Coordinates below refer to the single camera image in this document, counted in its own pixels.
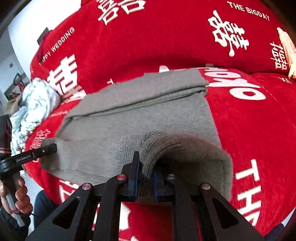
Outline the person's left hand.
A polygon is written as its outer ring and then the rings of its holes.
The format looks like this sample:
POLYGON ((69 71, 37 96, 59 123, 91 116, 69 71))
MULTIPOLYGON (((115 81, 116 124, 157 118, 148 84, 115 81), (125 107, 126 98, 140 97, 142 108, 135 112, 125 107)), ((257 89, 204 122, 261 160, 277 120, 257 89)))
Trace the person's left hand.
MULTIPOLYGON (((29 214, 32 212, 33 206, 30 202, 29 196, 27 195, 28 189, 25 186, 25 181, 22 177, 18 179, 18 184, 20 187, 15 193, 17 199, 17 202, 15 203, 16 209, 23 214, 29 214)), ((1 183, 1 204, 8 214, 13 214, 6 198, 6 186, 3 183, 1 183)))

